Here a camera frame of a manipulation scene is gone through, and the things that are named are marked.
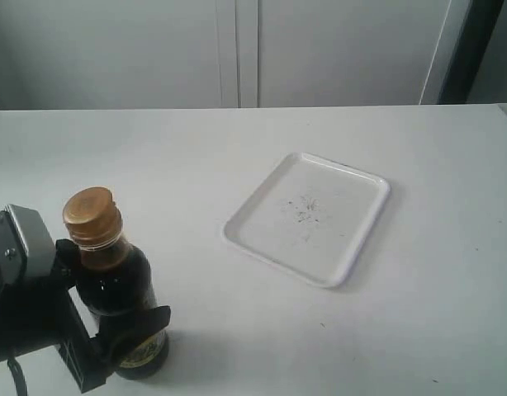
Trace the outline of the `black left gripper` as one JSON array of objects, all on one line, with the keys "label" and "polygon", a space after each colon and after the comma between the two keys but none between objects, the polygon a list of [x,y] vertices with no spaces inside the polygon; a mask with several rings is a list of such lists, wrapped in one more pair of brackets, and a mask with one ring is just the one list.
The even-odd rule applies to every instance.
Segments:
[{"label": "black left gripper", "polygon": [[[70,239],[55,242],[54,274],[66,289],[81,275],[81,254]],[[108,367],[139,367],[151,362],[165,346],[171,309],[159,306],[117,316],[103,316],[94,342],[65,288],[24,290],[2,283],[0,273],[0,362],[11,371],[17,391],[26,391],[19,356],[56,347],[81,391],[107,382]]]}]

